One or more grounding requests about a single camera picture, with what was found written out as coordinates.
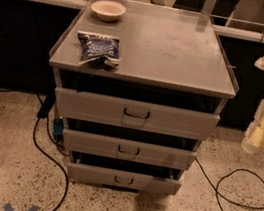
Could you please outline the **grey bottom drawer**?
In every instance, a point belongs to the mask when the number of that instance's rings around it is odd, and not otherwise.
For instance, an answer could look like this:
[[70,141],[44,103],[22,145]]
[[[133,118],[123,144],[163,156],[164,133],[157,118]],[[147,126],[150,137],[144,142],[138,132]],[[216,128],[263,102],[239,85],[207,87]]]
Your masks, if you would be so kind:
[[70,177],[79,181],[96,184],[108,184],[108,186],[119,186],[147,192],[159,192],[174,195],[181,188],[177,180],[109,169],[104,167],[81,165],[75,163],[67,164]]

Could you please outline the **grey drawer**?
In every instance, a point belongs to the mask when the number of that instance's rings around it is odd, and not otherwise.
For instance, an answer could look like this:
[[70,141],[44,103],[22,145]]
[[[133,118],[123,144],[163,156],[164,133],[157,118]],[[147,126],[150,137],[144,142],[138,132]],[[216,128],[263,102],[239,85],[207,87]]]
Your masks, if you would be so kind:
[[57,87],[56,104],[62,117],[205,140],[218,115]]
[[196,152],[146,144],[101,135],[65,129],[64,145],[67,150],[187,170],[196,158]]
[[159,192],[174,195],[181,188],[177,180],[109,169],[104,167],[81,165],[75,163],[67,164],[70,177],[79,181],[96,184],[108,184],[108,186],[119,186],[147,192]]

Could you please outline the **grey drawer cabinet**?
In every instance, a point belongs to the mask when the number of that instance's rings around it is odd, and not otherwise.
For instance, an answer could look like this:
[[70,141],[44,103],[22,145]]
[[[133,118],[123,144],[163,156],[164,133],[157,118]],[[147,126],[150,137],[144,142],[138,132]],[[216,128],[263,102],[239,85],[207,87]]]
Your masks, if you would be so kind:
[[[147,3],[128,1],[125,7],[122,19],[112,23],[101,21],[89,8],[79,13],[50,55],[56,88],[220,116],[239,88],[211,22],[203,21],[201,15],[192,11]],[[82,52],[79,31],[118,39],[120,64],[115,68],[79,65]],[[55,109],[63,120],[64,130],[196,153],[203,141],[62,117],[57,104]],[[185,171],[67,151],[70,155],[66,165],[86,164],[180,183]]]

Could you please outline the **grey middle drawer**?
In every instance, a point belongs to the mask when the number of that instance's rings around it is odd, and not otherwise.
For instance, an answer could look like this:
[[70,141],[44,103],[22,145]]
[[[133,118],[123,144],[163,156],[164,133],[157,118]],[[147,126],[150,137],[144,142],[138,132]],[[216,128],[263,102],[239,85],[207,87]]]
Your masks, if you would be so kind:
[[67,150],[187,170],[196,158],[196,152],[146,144],[101,135],[65,129],[64,145]]

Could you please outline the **grey top drawer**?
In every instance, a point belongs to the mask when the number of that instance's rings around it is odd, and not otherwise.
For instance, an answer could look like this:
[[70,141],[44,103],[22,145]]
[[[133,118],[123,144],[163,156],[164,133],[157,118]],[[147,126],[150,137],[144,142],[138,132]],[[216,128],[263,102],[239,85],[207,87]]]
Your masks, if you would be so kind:
[[57,87],[56,104],[62,117],[205,140],[218,115]]

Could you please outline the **blue chip bag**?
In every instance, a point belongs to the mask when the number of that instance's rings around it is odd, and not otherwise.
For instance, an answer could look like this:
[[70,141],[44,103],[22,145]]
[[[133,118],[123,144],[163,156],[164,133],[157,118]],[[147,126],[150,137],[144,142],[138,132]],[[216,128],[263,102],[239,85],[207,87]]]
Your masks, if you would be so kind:
[[77,37],[82,46],[79,65],[94,64],[115,68],[120,64],[118,39],[81,31]]

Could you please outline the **white bowl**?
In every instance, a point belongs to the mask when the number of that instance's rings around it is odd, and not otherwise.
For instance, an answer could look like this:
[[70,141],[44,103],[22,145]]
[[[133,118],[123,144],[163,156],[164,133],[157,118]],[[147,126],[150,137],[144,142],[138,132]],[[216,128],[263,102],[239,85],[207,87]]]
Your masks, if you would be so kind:
[[127,10],[121,3],[107,0],[93,2],[90,8],[105,22],[119,20]]

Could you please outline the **blue power box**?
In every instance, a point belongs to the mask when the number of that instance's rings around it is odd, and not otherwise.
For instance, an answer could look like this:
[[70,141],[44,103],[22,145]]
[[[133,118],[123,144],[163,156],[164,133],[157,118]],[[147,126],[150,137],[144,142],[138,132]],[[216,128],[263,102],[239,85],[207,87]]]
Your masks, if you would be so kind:
[[64,130],[63,120],[61,118],[53,119],[53,136],[58,137],[62,135],[62,131]]

